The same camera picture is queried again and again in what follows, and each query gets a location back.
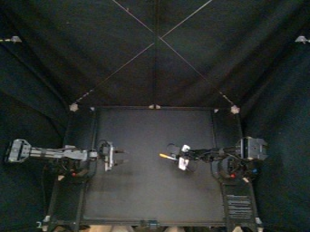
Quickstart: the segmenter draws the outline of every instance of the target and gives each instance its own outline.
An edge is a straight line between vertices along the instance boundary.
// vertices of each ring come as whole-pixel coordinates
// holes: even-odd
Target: black fabric wall
[[[271,231],[310,229],[310,45],[295,44],[245,104],[245,135],[268,142],[255,183],[258,208]]]
[[[2,16],[0,32],[1,38],[14,34]],[[0,63],[0,231],[34,231],[52,188],[45,164],[29,161],[8,167],[2,156],[13,139],[25,139],[36,147],[60,147],[68,113],[26,46],[0,43]]]

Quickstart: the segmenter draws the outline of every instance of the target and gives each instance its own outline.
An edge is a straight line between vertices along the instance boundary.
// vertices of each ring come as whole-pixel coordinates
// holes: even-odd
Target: cable
[[[44,186],[44,174],[45,174],[45,165],[42,168],[42,174],[41,174],[41,189],[42,189],[42,197],[44,197],[44,216],[46,214],[46,210],[45,210],[45,186]]]

